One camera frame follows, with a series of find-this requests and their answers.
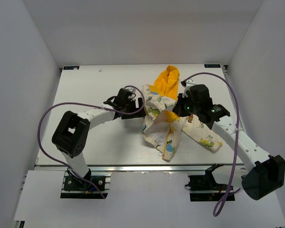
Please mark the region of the yellow patterned child jacket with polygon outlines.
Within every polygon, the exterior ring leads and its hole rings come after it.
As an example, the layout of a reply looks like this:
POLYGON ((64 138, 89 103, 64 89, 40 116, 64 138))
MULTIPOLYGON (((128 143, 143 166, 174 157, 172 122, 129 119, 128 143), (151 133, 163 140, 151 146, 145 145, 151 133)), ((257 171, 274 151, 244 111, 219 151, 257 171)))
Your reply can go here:
POLYGON ((142 87, 145 98, 142 135, 167 162, 174 157, 182 132, 214 152, 223 145, 221 137, 200 122, 197 116, 178 117, 172 112, 177 102, 179 76, 179 70, 169 65, 153 85, 142 87))

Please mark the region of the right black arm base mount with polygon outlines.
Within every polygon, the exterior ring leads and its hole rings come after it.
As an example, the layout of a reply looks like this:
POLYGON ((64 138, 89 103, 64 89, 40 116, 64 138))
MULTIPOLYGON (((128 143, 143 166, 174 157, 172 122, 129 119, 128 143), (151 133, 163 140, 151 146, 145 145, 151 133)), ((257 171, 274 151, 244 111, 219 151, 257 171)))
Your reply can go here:
POLYGON ((218 202, 227 190, 231 165, 213 164, 188 170, 188 183, 184 188, 189 191, 191 202, 218 202))

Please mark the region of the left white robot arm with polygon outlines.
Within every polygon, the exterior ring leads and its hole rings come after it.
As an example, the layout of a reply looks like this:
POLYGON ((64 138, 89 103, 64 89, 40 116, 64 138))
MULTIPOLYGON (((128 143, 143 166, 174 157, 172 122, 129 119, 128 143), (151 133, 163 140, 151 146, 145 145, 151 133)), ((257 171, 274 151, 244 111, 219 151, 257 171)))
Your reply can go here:
POLYGON ((89 131, 117 118, 145 116, 144 95, 136 99, 135 91, 134 87, 126 86, 116 96, 104 101, 102 106, 92 106, 81 113, 67 111, 62 116, 52 136, 52 143, 65 157, 67 172, 75 179, 74 183, 79 189, 85 190, 91 184, 91 171, 83 156, 89 131))

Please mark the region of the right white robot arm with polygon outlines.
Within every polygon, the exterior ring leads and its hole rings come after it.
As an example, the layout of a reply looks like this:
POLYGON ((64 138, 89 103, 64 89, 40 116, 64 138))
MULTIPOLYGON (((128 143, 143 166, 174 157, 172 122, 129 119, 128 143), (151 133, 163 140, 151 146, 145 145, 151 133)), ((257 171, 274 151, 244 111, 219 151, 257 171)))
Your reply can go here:
POLYGON ((230 112, 222 105, 213 104, 209 89, 203 84, 183 82, 183 93, 178 94, 173 112, 179 117, 195 115, 229 147, 237 146, 237 157, 245 169, 236 170, 232 186, 241 188, 254 200, 259 200, 284 184, 285 160, 272 156, 259 147, 245 132, 236 127, 230 112))

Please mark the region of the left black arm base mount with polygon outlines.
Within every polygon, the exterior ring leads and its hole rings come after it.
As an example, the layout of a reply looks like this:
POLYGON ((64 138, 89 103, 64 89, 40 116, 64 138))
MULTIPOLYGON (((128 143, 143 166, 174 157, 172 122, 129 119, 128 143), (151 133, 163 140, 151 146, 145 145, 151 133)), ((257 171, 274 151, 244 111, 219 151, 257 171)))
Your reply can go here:
POLYGON ((92 173, 90 181, 101 191, 103 197, 93 184, 78 180, 76 177, 65 172, 60 198, 104 200, 110 189, 111 175, 104 173, 92 173))

